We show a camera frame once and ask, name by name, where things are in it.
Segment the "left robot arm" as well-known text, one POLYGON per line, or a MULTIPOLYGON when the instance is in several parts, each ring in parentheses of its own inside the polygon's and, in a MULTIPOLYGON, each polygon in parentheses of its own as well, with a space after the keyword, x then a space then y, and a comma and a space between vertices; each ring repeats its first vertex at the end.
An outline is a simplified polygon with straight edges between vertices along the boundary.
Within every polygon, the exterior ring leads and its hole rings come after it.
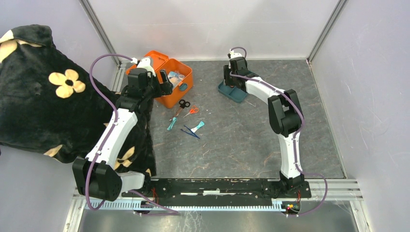
POLYGON ((72 165, 78 192, 85 196, 88 204, 91 198, 115 201, 129 190, 134 190, 140 197, 146 197, 152 191, 152 184, 145 180, 146 174, 133 171, 118 174, 115 162, 127 136, 147 111, 149 102, 170 95, 173 85, 165 71, 160 72, 162 82, 159 82, 150 56, 132 58, 131 62, 136 68, 127 75, 128 85, 116 103, 112 103, 92 82, 97 93, 113 108, 113 114, 93 149, 72 165))

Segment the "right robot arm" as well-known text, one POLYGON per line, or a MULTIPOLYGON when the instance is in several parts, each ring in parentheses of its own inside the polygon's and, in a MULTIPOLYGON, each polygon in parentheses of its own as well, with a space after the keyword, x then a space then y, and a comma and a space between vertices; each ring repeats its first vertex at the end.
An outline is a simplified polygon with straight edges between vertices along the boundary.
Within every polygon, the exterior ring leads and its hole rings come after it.
POLYGON ((305 119, 297 93, 284 90, 264 81, 248 69, 246 51, 228 53, 229 64, 224 66, 224 84, 253 95, 266 103, 269 124, 279 139, 281 169, 279 191, 285 197, 292 197, 304 182, 299 163, 299 137, 305 119))

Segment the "blue plastic tweezers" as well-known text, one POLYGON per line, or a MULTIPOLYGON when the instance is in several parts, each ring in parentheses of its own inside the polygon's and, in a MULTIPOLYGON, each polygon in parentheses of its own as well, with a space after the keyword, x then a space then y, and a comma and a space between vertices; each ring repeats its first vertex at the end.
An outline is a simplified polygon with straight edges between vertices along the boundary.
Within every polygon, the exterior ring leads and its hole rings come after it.
POLYGON ((185 129, 180 129, 180 130, 181 130, 182 132, 184 132, 184 133, 190 135, 190 136, 193 136, 193 137, 195 137, 195 138, 197 138, 197 139, 200 139, 200 137, 199 137, 193 130, 191 130, 189 127, 184 126, 184 128, 185 128, 185 129))

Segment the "blue cotton pad packet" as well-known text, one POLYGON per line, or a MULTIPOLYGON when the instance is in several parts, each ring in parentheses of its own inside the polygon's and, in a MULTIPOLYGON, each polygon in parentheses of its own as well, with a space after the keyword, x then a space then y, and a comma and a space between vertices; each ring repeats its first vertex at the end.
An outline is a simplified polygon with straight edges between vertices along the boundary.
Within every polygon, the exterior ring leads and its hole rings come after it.
POLYGON ((168 73, 168 78, 173 85, 178 85, 185 78, 185 75, 178 72, 170 71, 168 73))

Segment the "teal divided tray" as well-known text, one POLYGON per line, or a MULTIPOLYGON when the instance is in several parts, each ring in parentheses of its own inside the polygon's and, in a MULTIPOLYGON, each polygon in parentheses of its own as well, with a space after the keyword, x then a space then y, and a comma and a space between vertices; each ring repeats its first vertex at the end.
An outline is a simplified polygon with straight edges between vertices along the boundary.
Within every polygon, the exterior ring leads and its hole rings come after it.
POLYGON ((225 85, 224 81, 222 81, 218 85, 218 92, 228 99, 234 101, 235 103, 241 103, 248 95, 248 93, 242 91, 237 87, 230 87, 225 85))

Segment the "teal white tube packet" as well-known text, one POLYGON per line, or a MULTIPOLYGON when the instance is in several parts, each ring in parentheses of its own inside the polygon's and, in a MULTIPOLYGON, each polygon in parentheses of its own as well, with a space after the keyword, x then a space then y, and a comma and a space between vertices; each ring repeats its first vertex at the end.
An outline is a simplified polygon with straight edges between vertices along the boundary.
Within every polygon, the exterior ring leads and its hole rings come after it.
POLYGON ((191 131, 193 133, 196 133, 202 126, 204 126, 205 123, 203 121, 200 121, 199 124, 197 126, 195 126, 194 128, 191 128, 191 131))

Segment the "teal scissor sheath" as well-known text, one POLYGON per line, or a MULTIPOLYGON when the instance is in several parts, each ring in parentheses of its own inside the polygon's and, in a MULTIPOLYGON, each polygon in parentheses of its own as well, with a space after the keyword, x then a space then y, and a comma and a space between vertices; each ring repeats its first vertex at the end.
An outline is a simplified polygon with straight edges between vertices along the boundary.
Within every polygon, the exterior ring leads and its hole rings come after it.
POLYGON ((176 118, 176 117, 173 117, 173 118, 171 119, 170 125, 169 125, 168 128, 167 128, 168 131, 170 131, 170 130, 173 128, 173 126, 174 126, 174 124, 176 123, 176 121, 177 121, 177 118, 176 118))

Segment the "orange handled scissors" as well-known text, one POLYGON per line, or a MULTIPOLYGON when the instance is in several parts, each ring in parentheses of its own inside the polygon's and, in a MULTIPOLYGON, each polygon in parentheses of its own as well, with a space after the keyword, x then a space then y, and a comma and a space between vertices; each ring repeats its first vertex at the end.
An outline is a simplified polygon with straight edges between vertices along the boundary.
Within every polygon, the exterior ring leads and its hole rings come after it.
POLYGON ((184 117, 188 116, 188 115, 192 115, 199 112, 199 108, 196 107, 195 105, 184 115, 184 117))

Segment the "black handled scissors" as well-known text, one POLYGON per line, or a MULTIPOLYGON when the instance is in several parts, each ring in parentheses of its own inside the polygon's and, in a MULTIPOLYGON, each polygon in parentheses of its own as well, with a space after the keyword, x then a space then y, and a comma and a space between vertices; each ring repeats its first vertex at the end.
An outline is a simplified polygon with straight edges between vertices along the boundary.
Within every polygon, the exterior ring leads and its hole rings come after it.
POLYGON ((174 117, 178 117, 178 115, 182 112, 183 109, 190 107, 190 102, 184 99, 181 99, 179 102, 179 108, 177 109, 176 113, 170 118, 169 121, 172 121, 174 117))

